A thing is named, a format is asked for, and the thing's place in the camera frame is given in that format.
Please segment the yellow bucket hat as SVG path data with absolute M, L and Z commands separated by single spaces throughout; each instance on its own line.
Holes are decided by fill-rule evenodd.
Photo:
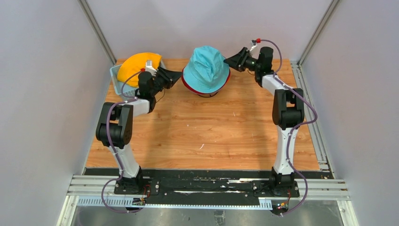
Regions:
M 148 60 L 152 61 L 152 67 L 158 69 L 162 56 L 156 53 L 143 52 L 132 55 L 120 67 L 117 80 L 124 83 L 129 77 L 145 68 Z

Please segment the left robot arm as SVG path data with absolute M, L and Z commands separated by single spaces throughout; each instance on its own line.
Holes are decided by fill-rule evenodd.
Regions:
M 182 72 L 159 67 L 155 74 L 138 73 L 138 89 L 126 101 L 103 104 L 96 128 L 96 139 L 107 147 L 118 167 L 117 187 L 140 194 L 144 179 L 140 165 L 134 158 L 130 141 L 133 135 L 134 117 L 151 113 L 156 105 L 156 95 L 172 88 L 182 77 Z

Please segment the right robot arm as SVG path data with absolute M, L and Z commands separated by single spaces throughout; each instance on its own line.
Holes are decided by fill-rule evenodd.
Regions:
M 255 73 L 258 85 L 273 95 L 272 120 L 278 133 L 277 156 L 272 167 L 267 188 L 275 196 L 283 195 L 295 186 L 295 171 L 291 159 L 294 156 L 295 138 L 304 121 L 303 90 L 285 84 L 272 69 L 273 49 L 262 47 L 258 58 L 252 57 L 244 47 L 224 62 L 232 69 L 246 69 Z

